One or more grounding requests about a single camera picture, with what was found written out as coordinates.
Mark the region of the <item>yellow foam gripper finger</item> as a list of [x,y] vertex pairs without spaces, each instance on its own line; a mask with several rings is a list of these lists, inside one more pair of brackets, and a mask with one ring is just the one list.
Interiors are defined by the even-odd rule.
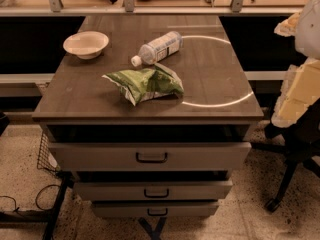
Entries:
[[277,24],[274,33],[283,37],[294,36],[299,17],[300,12],[292,14],[290,17]]
[[320,61],[308,58],[300,66],[290,65],[271,117],[273,125],[286,128],[320,98]]

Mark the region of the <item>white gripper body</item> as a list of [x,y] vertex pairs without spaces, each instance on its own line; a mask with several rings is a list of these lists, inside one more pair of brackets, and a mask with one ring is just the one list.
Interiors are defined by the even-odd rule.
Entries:
[[320,59],[320,0],[309,0],[304,6],[296,26],[295,49]]

